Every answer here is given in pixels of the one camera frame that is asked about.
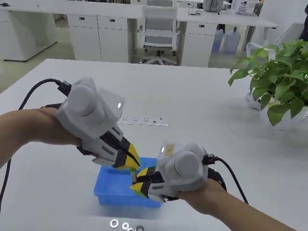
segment white cabinet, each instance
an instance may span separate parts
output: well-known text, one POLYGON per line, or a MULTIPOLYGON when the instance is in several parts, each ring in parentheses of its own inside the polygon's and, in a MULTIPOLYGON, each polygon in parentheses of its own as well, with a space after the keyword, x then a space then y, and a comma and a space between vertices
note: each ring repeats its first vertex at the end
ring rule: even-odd
POLYGON ((103 62, 129 63, 127 30, 99 29, 103 62))
POLYGON ((208 67, 216 31, 215 24, 188 22, 182 49, 182 66, 208 67))
POLYGON ((181 65, 208 67, 213 42, 214 36, 212 35, 187 34, 181 65))
POLYGON ((97 16, 68 15, 76 60, 101 61, 97 16))
POLYGON ((101 50, 97 28, 70 27, 76 60, 100 61, 101 50))
POLYGON ((52 14, 0 10, 0 60, 27 61, 55 42, 52 14))
POLYGON ((103 62, 130 63, 136 48, 136 20, 98 16, 103 62))

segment water bottle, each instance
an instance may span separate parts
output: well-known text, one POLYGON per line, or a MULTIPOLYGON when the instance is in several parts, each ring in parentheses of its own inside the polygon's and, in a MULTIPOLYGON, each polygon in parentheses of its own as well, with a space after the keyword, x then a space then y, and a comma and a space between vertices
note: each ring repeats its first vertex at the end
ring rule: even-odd
POLYGON ((219 52, 222 42, 222 37, 223 37, 223 29, 219 29, 218 27, 214 37, 212 52, 219 52))
POLYGON ((232 32, 226 34, 222 52, 225 54, 236 54, 240 40, 241 34, 237 32, 237 27, 235 27, 232 32))

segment white office chair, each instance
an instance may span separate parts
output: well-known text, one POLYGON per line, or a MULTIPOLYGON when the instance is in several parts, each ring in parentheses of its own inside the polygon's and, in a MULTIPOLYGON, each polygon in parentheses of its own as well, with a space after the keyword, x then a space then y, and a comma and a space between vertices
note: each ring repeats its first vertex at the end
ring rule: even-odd
MULTIPOLYGON (((168 0, 148 0, 148 4, 172 4, 168 0)), ((144 57, 145 64, 159 62, 164 65, 164 61, 176 65, 177 62, 161 56, 161 49, 170 49, 173 56, 176 55, 178 35, 177 32, 177 12, 176 7, 143 6, 141 45, 143 48, 155 48, 156 56, 144 57)))
MULTIPOLYGON (((282 35, 280 39, 275 43, 279 48, 282 48, 284 42, 293 41, 299 39, 300 35, 304 30, 304 23, 293 23, 292 26, 282 35)), ((247 57, 251 55, 251 50, 256 48, 263 48, 256 43, 249 42, 246 46, 247 57)), ((275 59, 276 51, 271 49, 265 49, 269 53, 269 59, 275 59)))

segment power strip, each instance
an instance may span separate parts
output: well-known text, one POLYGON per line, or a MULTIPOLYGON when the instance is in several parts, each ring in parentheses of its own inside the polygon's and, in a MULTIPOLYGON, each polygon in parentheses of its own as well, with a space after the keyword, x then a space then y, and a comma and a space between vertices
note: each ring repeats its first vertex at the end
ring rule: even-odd
POLYGON ((154 116, 127 116, 123 115, 118 124, 128 124, 128 125, 149 125, 149 126, 165 126, 168 127, 169 123, 163 117, 154 116))

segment black cable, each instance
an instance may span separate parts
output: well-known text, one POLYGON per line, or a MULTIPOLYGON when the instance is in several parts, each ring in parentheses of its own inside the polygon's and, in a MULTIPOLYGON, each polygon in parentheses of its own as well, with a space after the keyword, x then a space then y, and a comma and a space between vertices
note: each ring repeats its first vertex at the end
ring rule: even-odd
MULTIPOLYGON (((44 83, 50 83, 50 82, 53 82, 53 83, 56 83, 58 86, 59 86, 59 90, 60 88, 63 86, 63 82, 57 80, 57 79, 54 79, 54 78, 48 78, 48 79, 45 79, 45 80, 42 80, 40 82, 38 82, 36 85, 34 85, 31 90, 28 92, 28 94, 26 95, 24 101, 21 103, 20 107, 18 110, 23 110, 25 104, 27 103, 27 101, 29 100, 30 96, 32 95, 32 93, 39 87, 41 86, 42 84, 44 83)), ((4 176, 4 181, 3 181, 3 185, 2 185, 2 189, 1 189, 1 193, 0 193, 0 214, 1 214, 1 206, 2 206, 2 200, 3 200, 3 196, 4 196, 4 192, 5 192, 5 188, 6 188, 6 185, 8 183, 8 179, 9 179, 9 174, 10 174, 10 169, 11 169, 11 162, 12 162, 12 159, 10 159, 7 163, 7 167, 6 167, 6 172, 5 172, 5 176, 4 176)))
POLYGON ((236 176, 235 176, 235 174, 234 174, 234 172, 232 170, 232 168, 230 167, 230 165, 228 165, 228 163, 226 161, 224 161, 223 159, 221 159, 220 157, 217 157, 217 156, 214 157, 214 160, 222 162, 227 167, 227 169, 229 170, 229 172, 231 173, 231 175, 233 177, 233 180, 235 181, 235 184, 236 184, 237 188, 240 191, 240 194, 242 195, 242 198, 243 198, 244 202, 246 204, 249 204, 247 199, 246 199, 246 196, 245 196, 245 194, 244 194, 244 192, 243 192, 243 190, 242 190, 242 188, 241 188, 241 186, 240 186, 240 184, 239 184, 239 182, 238 182, 238 180, 237 180, 237 178, 236 178, 236 176))

